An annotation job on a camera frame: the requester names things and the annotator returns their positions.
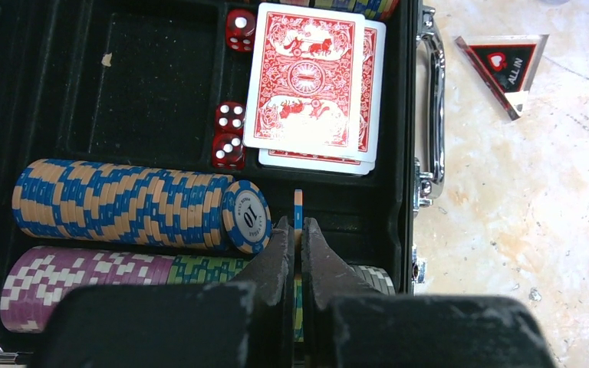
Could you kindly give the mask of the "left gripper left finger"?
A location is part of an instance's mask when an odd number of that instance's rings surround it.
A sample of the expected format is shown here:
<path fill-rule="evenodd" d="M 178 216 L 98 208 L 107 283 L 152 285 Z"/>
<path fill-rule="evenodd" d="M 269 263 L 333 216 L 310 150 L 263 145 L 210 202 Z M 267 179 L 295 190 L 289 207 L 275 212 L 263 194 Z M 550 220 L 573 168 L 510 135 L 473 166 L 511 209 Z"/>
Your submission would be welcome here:
<path fill-rule="evenodd" d="M 55 308 L 33 367 L 290 367 L 294 236 L 286 217 L 231 281 L 81 287 Z"/>

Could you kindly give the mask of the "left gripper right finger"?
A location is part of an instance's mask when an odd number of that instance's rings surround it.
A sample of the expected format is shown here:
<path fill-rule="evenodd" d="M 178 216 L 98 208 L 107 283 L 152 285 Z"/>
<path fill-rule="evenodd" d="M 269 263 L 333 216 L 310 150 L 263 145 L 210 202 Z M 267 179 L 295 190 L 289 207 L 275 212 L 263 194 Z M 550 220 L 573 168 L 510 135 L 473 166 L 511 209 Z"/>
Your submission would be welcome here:
<path fill-rule="evenodd" d="M 386 295 L 334 252 L 314 218 L 301 246 L 312 367 L 552 367 L 528 308 L 510 297 Z"/>

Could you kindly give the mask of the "blue poker chip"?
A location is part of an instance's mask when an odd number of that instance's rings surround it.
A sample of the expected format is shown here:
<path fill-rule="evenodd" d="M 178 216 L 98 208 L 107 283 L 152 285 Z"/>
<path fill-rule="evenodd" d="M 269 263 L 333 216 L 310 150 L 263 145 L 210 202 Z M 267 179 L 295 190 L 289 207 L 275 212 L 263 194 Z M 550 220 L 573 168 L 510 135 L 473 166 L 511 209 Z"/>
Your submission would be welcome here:
<path fill-rule="evenodd" d="M 225 190 L 222 221 L 227 236 L 239 251 L 255 255 L 268 246 L 271 213 L 265 197 L 253 182 L 235 181 Z"/>
<path fill-rule="evenodd" d="M 303 191 L 294 191 L 294 240 L 297 246 L 301 245 L 303 232 Z"/>

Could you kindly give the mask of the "blue poker chip bottom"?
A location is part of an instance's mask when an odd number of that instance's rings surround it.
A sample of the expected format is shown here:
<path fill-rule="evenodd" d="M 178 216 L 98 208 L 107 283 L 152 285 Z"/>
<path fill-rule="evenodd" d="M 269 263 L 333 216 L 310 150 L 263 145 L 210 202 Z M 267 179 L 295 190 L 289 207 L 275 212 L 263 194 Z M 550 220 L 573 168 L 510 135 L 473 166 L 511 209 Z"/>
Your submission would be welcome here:
<path fill-rule="evenodd" d="M 301 245 L 303 232 L 303 191 L 294 191 L 294 240 L 297 246 Z"/>

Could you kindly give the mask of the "black aluminium poker case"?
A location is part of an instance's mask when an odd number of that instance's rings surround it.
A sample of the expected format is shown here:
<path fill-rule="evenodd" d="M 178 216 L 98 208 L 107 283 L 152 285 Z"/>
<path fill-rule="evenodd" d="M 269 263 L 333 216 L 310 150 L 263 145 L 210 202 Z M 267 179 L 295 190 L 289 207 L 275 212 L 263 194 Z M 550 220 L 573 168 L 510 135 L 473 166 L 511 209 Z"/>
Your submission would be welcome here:
<path fill-rule="evenodd" d="M 236 1 L 0 1 L 0 293 L 38 241 L 13 220 L 20 172 L 40 158 L 209 171 L 216 106 L 246 98 L 252 56 L 230 50 Z M 416 34 L 421 4 L 387 20 L 380 142 L 366 176 L 288 171 L 249 150 L 237 177 L 264 192 L 272 218 L 304 213 L 347 262 L 385 268 L 411 291 Z M 0 321 L 0 353 L 27 363 L 36 333 Z"/>

